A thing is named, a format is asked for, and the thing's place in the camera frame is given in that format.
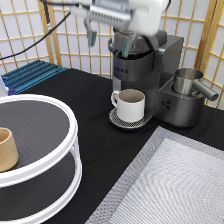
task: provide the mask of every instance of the gray mat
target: gray mat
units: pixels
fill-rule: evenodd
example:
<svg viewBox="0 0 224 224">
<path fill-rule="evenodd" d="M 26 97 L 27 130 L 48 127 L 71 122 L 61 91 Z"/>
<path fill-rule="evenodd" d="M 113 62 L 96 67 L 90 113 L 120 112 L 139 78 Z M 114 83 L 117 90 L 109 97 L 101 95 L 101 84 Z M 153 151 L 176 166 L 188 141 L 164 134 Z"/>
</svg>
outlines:
<svg viewBox="0 0 224 224">
<path fill-rule="evenodd" d="M 68 116 L 50 103 L 16 101 L 3 103 L 0 108 L 0 127 L 13 132 L 19 153 L 19 161 L 12 170 L 45 157 L 68 134 Z"/>
<path fill-rule="evenodd" d="M 165 139 L 109 223 L 223 223 L 223 170 L 223 160 Z"/>
<path fill-rule="evenodd" d="M 112 215 L 165 138 L 224 160 L 224 152 L 159 127 L 86 222 L 87 224 L 109 223 Z"/>
<path fill-rule="evenodd" d="M 0 188 L 0 222 L 25 218 L 47 208 L 65 193 L 74 175 L 74 158 L 68 153 L 37 177 Z"/>
</svg>

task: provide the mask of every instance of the coffee machine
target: coffee machine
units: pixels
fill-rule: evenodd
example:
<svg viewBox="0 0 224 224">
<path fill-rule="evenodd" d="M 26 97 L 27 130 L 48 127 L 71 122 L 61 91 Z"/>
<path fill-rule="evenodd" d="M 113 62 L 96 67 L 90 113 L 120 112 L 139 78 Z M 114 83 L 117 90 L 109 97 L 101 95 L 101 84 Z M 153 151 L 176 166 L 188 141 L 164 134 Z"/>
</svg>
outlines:
<svg viewBox="0 0 224 224">
<path fill-rule="evenodd" d="M 145 94 L 147 115 L 176 127 L 196 125 L 204 105 L 204 95 L 193 90 L 192 94 L 184 95 L 173 89 L 184 39 L 167 35 L 166 31 L 158 31 L 155 41 L 139 35 L 124 58 L 125 40 L 133 39 L 133 35 L 131 31 L 115 30 L 114 37 L 108 41 L 108 49 L 113 53 L 113 90 L 139 90 Z M 115 125 L 118 121 L 111 117 L 110 120 Z"/>
</svg>

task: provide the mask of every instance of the white round rack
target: white round rack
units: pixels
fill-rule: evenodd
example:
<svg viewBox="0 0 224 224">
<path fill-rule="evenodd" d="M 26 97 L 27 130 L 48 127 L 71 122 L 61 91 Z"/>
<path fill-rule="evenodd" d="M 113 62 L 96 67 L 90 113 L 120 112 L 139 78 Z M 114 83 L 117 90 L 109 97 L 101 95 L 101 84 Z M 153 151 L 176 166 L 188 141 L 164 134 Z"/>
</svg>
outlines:
<svg viewBox="0 0 224 224">
<path fill-rule="evenodd" d="M 23 111 L 25 111 L 24 112 L 25 114 L 23 114 L 23 116 L 21 116 L 22 118 L 16 117 L 17 116 L 17 108 L 15 108 L 14 111 L 12 109 L 10 109 L 10 108 L 13 108 L 14 105 L 23 105 L 23 107 L 19 106 L 21 108 L 18 109 L 18 113 L 23 113 Z M 39 108 L 41 108 L 41 107 L 46 108 L 47 111 L 43 111 L 43 113 L 38 115 L 38 113 L 40 113 Z M 30 120 L 28 118 L 27 118 L 27 120 L 24 119 L 24 117 L 26 118 L 27 116 L 31 115 L 31 112 L 34 112 L 34 113 L 32 113 L 33 115 L 31 116 L 31 119 Z M 36 152 L 36 151 L 38 151 L 39 146 L 40 146 L 40 143 L 39 143 L 40 141 L 38 140 L 38 138 L 41 138 L 45 133 L 42 133 L 43 131 L 41 131 L 40 124 L 38 124 L 38 127 L 36 127 L 35 122 L 37 122 L 37 121 L 32 122 L 32 118 L 36 117 L 36 115 L 40 116 L 40 118 L 43 117 L 43 119 L 40 119 L 41 122 L 43 122 L 44 119 L 46 120 L 46 124 L 43 124 L 43 129 L 46 129 L 46 133 L 48 133 L 48 135 L 51 136 L 52 138 L 55 138 L 55 136 L 58 135 L 58 130 L 60 129 L 58 127 L 63 126 L 62 129 L 64 129 L 61 131 L 61 136 L 60 136 L 60 138 L 62 138 L 63 140 L 59 144 L 57 142 L 54 144 L 49 143 L 49 145 L 52 148 L 50 147 L 48 149 L 48 151 L 46 151 L 46 152 L 44 152 L 45 151 L 44 147 L 42 149 L 40 149 L 40 150 L 42 150 L 42 152 L 40 153 L 41 155 L 38 155 L 38 152 Z M 64 104 L 63 102 L 56 100 L 54 98 L 40 96 L 40 95 L 17 95 L 17 96 L 0 98 L 0 116 L 4 117 L 4 119 L 2 119 L 3 121 L 0 121 L 0 127 L 3 125 L 5 126 L 5 125 L 9 124 L 9 127 L 7 127 L 7 128 L 12 129 L 16 144 L 19 142 L 17 148 L 18 148 L 19 157 L 20 157 L 19 158 L 20 163 L 17 164 L 12 170 L 7 171 L 5 173 L 0 173 L 0 195 L 1 194 L 4 195 L 5 201 L 7 201 L 7 194 L 8 194 L 8 196 L 10 196 L 10 191 L 21 192 L 21 189 L 23 191 L 23 188 L 26 188 L 29 186 L 33 186 L 32 192 L 33 192 L 33 194 L 35 194 L 36 193 L 34 190 L 35 189 L 35 184 L 34 184 L 35 179 L 37 181 L 37 178 L 39 178 L 38 179 L 38 181 L 39 181 L 39 180 L 41 180 L 41 178 L 43 179 L 44 175 L 45 175 L 44 178 L 46 178 L 46 175 L 50 175 L 50 172 L 55 172 L 55 170 L 53 170 L 53 169 L 55 169 L 54 167 L 59 167 L 59 166 L 63 167 L 64 166 L 63 161 L 66 164 L 68 163 L 68 162 L 66 162 L 65 158 L 67 158 L 67 157 L 69 158 L 69 156 L 73 158 L 73 159 L 70 158 L 70 160 L 69 160 L 70 167 L 71 167 L 72 163 L 74 164 L 74 165 L 72 165 L 74 167 L 73 170 L 68 169 L 68 167 L 65 168 L 64 170 L 62 168 L 60 168 L 60 169 L 57 168 L 57 170 L 56 170 L 56 172 L 59 172 L 59 173 L 61 172 L 60 170 L 62 170 L 62 172 L 67 172 L 67 173 L 70 172 L 70 174 L 67 175 L 69 177 L 66 177 L 67 178 L 67 180 L 66 180 L 67 182 L 65 181 L 66 185 L 62 186 L 62 187 L 61 186 L 55 187 L 55 191 L 57 191 L 58 188 L 59 188 L 59 190 L 60 190 L 60 188 L 63 189 L 62 190 L 63 192 L 59 192 L 58 195 L 60 195 L 60 196 L 58 198 L 55 198 L 56 196 L 54 196 L 53 199 L 48 200 L 48 202 L 47 202 L 48 204 L 46 203 L 47 204 L 46 207 L 43 207 L 44 203 L 41 202 L 42 207 L 39 211 L 37 211 L 38 204 L 41 204 L 38 202 L 38 200 L 40 200 L 40 199 L 38 199 L 36 202 L 36 204 L 37 204 L 37 206 L 35 208 L 36 210 L 35 209 L 33 210 L 36 212 L 32 213 L 32 211 L 29 211 L 28 215 L 24 215 L 25 212 L 22 212 L 23 217 L 19 217 L 19 215 L 18 215 L 18 217 L 19 217 L 18 219 L 13 219 L 13 218 L 11 219 L 10 217 L 5 218 L 5 216 L 4 216 L 4 218 L 1 220 L 1 215 L 0 215 L 0 223 L 10 223 L 10 224 L 42 223 L 42 222 L 46 221 L 47 219 L 49 219 L 50 217 L 52 217 L 53 215 L 55 215 L 56 213 L 58 213 L 62 208 L 64 208 L 64 206 L 66 206 L 66 204 L 72 199 L 72 197 L 74 196 L 74 194 L 76 193 L 76 191 L 79 187 L 81 177 L 82 177 L 82 164 L 81 164 L 80 154 L 79 154 L 79 145 L 78 145 L 78 136 L 77 136 L 77 133 L 78 133 L 77 121 L 75 119 L 75 116 L 74 116 L 72 110 L 66 104 Z M 56 124 L 57 120 L 60 120 L 60 119 L 61 119 L 61 122 L 63 123 L 63 125 Z M 35 130 L 31 134 L 37 135 L 38 141 L 37 141 L 37 147 L 34 147 L 34 149 L 32 149 L 33 151 L 30 150 L 31 148 L 29 148 L 29 147 L 31 147 L 35 144 L 35 139 L 33 140 L 34 142 L 32 143 L 32 145 L 27 148 L 26 148 L 26 143 L 31 141 L 32 139 L 31 140 L 29 140 L 29 138 L 25 139 L 25 137 L 24 137 L 25 143 L 24 143 L 23 139 L 21 139 L 20 141 L 19 140 L 16 141 L 16 139 L 18 139 L 18 136 L 20 135 L 18 133 L 20 126 L 23 126 L 22 127 L 23 129 L 28 129 L 28 132 L 32 132 L 32 130 Z M 29 156 L 26 157 L 26 153 L 23 153 L 21 151 L 23 149 L 25 150 L 25 152 L 28 152 L 30 150 Z M 31 158 L 32 153 L 34 155 L 37 154 L 39 156 L 39 157 L 36 156 L 38 158 L 36 161 L 34 161 L 35 158 Z M 10 210 L 10 207 L 8 205 L 7 205 L 8 207 L 6 209 L 1 206 L 0 206 L 0 213 L 1 213 L 1 208 L 2 208 L 2 212 L 4 211 L 4 213 L 6 213 L 5 210 L 7 210 L 8 208 Z"/>
</svg>

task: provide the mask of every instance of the coffee machine base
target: coffee machine base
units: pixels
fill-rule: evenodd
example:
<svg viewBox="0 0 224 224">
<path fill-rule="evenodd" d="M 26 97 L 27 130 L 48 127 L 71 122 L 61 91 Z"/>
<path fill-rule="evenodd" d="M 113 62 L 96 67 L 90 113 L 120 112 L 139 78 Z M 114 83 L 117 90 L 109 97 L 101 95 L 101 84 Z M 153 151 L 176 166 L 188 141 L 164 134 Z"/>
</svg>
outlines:
<svg viewBox="0 0 224 224">
<path fill-rule="evenodd" d="M 175 127 L 192 127 L 200 120 L 204 102 L 200 93 L 192 96 L 176 93 L 171 78 L 158 91 L 154 117 Z"/>
</svg>

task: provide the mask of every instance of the black table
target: black table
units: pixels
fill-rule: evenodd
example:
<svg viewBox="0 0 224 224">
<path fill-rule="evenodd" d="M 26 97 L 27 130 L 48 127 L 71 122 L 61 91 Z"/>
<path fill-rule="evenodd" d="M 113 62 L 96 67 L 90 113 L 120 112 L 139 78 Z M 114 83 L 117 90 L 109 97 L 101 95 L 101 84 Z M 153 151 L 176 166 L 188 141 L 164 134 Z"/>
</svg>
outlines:
<svg viewBox="0 0 224 224">
<path fill-rule="evenodd" d="M 204 107 L 194 128 L 178 129 L 153 120 L 136 132 L 124 132 L 109 122 L 112 109 L 109 79 L 70 69 L 24 93 L 63 101 L 71 107 L 79 125 L 82 181 L 71 202 L 47 224 L 85 223 L 158 126 L 224 150 L 221 110 Z"/>
</svg>

